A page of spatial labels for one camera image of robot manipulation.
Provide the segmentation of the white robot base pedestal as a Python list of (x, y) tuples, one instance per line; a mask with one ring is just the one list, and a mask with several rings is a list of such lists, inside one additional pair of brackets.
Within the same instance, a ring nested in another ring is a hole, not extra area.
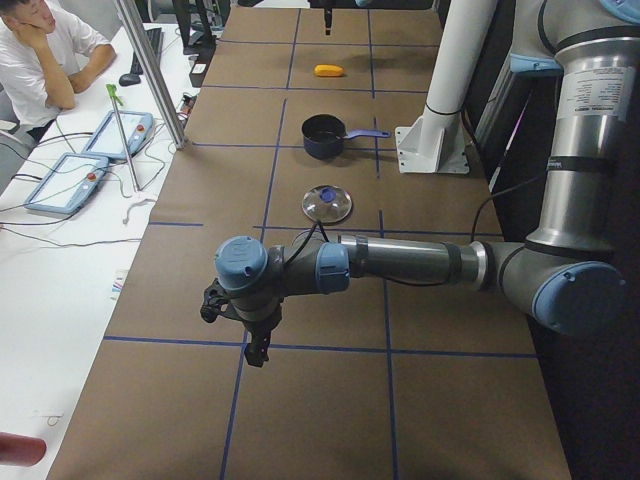
[(462, 174), (470, 171), (461, 115), (496, 0), (454, 0), (436, 57), (422, 115), (395, 129), (403, 174)]

